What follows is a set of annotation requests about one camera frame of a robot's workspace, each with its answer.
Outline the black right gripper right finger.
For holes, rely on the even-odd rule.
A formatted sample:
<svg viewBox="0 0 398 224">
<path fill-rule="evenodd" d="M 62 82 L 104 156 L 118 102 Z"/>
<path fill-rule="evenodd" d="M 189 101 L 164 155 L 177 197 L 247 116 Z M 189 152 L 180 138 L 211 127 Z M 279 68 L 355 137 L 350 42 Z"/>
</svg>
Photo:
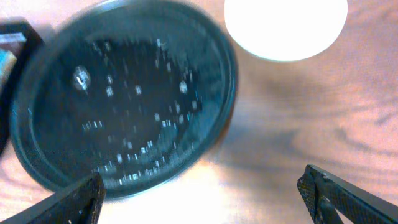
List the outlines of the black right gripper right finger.
<svg viewBox="0 0 398 224">
<path fill-rule="evenodd" d="M 297 188 L 315 224 L 342 223 L 339 214 L 353 223 L 397 224 L 396 205 L 313 164 Z"/>
</svg>

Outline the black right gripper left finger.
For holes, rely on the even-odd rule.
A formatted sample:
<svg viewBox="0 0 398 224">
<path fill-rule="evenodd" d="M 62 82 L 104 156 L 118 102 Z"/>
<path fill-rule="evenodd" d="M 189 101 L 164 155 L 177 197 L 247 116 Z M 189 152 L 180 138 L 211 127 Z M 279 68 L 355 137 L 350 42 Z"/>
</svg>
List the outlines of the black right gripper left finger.
<svg viewBox="0 0 398 224">
<path fill-rule="evenodd" d="M 102 177 L 95 172 L 1 223 L 97 224 L 105 195 Z"/>
</svg>

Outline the yellow plate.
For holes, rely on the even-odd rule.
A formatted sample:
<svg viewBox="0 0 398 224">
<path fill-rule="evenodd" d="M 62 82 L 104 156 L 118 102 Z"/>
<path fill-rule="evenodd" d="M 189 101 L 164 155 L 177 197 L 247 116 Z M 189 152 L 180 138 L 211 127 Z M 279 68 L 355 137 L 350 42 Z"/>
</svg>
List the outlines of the yellow plate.
<svg viewBox="0 0 398 224">
<path fill-rule="evenodd" d="M 315 56 L 340 35 L 347 0 L 225 0 L 224 20 L 247 52 L 277 62 Z"/>
</svg>

